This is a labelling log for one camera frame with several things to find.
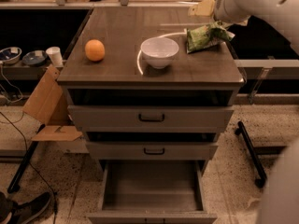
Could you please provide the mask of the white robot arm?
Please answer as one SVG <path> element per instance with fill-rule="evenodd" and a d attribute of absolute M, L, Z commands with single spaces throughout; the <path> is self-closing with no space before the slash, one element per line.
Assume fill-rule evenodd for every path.
<path fill-rule="evenodd" d="M 299 53 L 299 0 L 204 0 L 195 11 L 228 23 L 253 15 L 275 28 Z M 288 145 L 276 161 L 256 224 L 299 224 L 299 140 Z"/>

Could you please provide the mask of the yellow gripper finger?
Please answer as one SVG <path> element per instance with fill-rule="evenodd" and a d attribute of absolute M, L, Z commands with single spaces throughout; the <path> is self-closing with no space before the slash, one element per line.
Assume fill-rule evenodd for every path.
<path fill-rule="evenodd" d="M 215 0 L 204 0 L 189 7 L 189 16 L 210 17 L 213 14 Z"/>

